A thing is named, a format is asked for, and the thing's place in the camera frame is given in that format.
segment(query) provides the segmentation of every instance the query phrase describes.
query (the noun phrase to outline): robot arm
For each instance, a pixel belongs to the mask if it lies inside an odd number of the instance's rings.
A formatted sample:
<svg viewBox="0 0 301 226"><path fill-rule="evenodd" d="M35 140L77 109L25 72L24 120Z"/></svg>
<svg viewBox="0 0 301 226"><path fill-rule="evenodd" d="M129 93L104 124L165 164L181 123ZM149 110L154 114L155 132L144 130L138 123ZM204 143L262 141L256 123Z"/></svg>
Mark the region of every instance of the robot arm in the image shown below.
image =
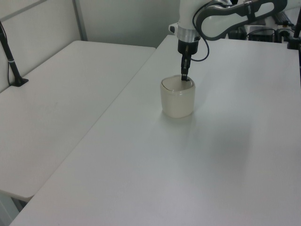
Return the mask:
<svg viewBox="0 0 301 226"><path fill-rule="evenodd" d="M218 40L236 27L300 6L301 0L246 0L235 6L229 0L181 0L179 23L170 25L169 30L179 39L182 80L187 80L191 55L197 52L201 37ZM194 16L197 30L192 23Z"/></svg>

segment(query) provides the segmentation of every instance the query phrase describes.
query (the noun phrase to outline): wall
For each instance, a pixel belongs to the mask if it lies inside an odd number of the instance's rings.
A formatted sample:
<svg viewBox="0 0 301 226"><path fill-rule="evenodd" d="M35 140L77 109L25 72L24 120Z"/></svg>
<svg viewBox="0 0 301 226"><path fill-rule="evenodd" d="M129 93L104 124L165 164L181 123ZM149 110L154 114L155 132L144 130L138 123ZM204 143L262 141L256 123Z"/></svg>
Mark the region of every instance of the wall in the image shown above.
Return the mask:
<svg viewBox="0 0 301 226"><path fill-rule="evenodd" d="M74 40L80 40L72 0L44 1L2 24L21 76ZM0 47L0 92L8 87L6 73L7 59Z"/></svg>
<svg viewBox="0 0 301 226"><path fill-rule="evenodd" d="M180 0L76 0L88 41L158 47Z"/></svg>

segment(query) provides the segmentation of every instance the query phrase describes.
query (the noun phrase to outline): white table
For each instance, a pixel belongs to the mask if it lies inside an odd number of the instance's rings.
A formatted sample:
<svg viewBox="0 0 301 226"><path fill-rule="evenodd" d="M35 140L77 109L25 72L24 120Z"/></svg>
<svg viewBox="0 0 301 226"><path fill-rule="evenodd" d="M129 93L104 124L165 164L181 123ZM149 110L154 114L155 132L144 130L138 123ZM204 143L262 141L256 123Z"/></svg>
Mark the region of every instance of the white table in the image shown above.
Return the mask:
<svg viewBox="0 0 301 226"><path fill-rule="evenodd" d="M167 36L11 226L299 226L298 52L209 45L190 68L191 116L161 111L160 81L181 61Z"/></svg>
<svg viewBox="0 0 301 226"><path fill-rule="evenodd" d="M0 192L28 201L154 48L76 41L0 94Z"/></svg>

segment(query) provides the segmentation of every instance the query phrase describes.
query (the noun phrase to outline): black cable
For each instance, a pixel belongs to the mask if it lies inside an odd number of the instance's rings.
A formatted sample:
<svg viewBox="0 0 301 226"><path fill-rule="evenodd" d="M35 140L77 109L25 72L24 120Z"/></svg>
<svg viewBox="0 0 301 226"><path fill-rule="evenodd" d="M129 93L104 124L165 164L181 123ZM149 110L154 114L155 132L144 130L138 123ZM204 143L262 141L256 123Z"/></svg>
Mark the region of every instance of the black cable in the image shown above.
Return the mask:
<svg viewBox="0 0 301 226"><path fill-rule="evenodd" d="M7 42L8 41L8 37L6 35L5 29L4 29L1 21L0 21L0 27L1 27L2 31L4 32L4 36L5 36L5 39L6 39L6 42ZM9 62L8 62L8 85L10 86L10 82L9 82Z"/></svg>
<svg viewBox="0 0 301 226"><path fill-rule="evenodd" d="M9 82L9 62L8 62L8 85L10 86L10 82Z"/></svg>
<svg viewBox="0 0 301 226"><path fill-rule="evenodd" d="M6 39L6 41L7 41L7 40L8 40L8 37L7 37L7 35L6 35L5 29L4 29L4 27L3 27L2 23L1 23L1 21L0 21L0 27L1 27L2 31L4 32L4 36L5 36L5 39Z"/></svg>
<svg viewBox="0 0 301 226"><path fill-rule="evenodd" d="M207 46L207 55L206 55L205 58L203 58L203 59L201 59L201 60L195 60L195 59L190 58L190 60L195 61L195 62L201 62L201 61L206 60L206 59L208 58L208 56L209 56L209 53L210 53L210 48L209 48L209 45L208 45L207 40L204 38L204 36L201 34L201 32L197 29L197 26L196 26L195 23L194 23L194 19L195 19L196 15L198 14L198 12L199 12L202 8L206 7L208 4L209 4L209 3L206 3L206 4L203 5L201 8L199 8L199 9L196 11L196 13L193 15L193 18L192 18L192 24L193 24L194 28L196 29L196 31L198 32L198 34L202 37L202 39L204 40L204 42L205 42L205 44L206 44L206 46Z"/></svg>
<svg viewBox="0 0 301 226"><path fill-rule="evenodd" d="M282 30L287 30L287 31L290 31L290 32L292 32L292 33L294 34L294 31L292 31L292 30L290 30L290 29L287 29L287 28L279 28L279 29L278 29L278 31L280 31L280 32L281 32Z"/></svg>
<svg viewBox="0 0 301 226"><path fill-rule="evenodd" d="M276 32L276 30L272 29L272 28L258 29L256 31L252 31L252 32L248 33L246 36L249 37L250 34L254 34L254 33L258 33L258 32L263 32L263 31L274 31L273 34L275 34L275 32Z"/></svg>
<svg viewBox="0 0 301 226"><path fill-rule="evenodd" d="M196 13L193 15L193 18L192 18L192 24L193 24L194 28L196 29L196 31L198 32L198 34L201 36L201 38L204 40L204 42L205 42L205 44L206 44L206 46L207 46L207 55L206 55L206 57L204 57L204 58L201 59L201 60L195 60L195 59L192 59L192 58L188 57L188 54L187 54L187 52L186 52L186 57L187 57L189 60L192 60L192 61L195 61L195 62L201 62L201 61L206 60L206 59L208 58L208 56L209 56L209 53L210 53L210 48L209 48L209 45L208 45L207 40L204 38L204 36L201 34L201 32L198 30L196 24L194 23L194 19L195 19L196 15L199 13L199 11L200 11L201 9L203 9L204 7L206 7L207 5L209 5L209 3L210 3L210 2L206 3L206 4L203 5L201 8L199 8L199 9L196 11ZM209 6L213 6L213 5L219 5L219 6L222 6L222 7L224 7L224 8L234 6L234 5L224 5L223 3L216 3L216 4L209 5Z"/></svg>

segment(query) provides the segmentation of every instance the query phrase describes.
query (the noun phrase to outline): cup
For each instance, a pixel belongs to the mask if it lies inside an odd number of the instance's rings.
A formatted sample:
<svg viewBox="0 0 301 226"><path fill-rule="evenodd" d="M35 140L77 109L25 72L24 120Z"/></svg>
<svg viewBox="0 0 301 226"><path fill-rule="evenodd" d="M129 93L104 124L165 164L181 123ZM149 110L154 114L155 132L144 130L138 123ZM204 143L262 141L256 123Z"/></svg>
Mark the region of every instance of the cup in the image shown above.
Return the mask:
<svg viewBox="0 0 301 226"><path fill-rule="evenodd" d="M195 83L189 77L188 81L182 81L181 77L165 78L160 84L163 112L172 118L188 116L194 108Z"/></svg>

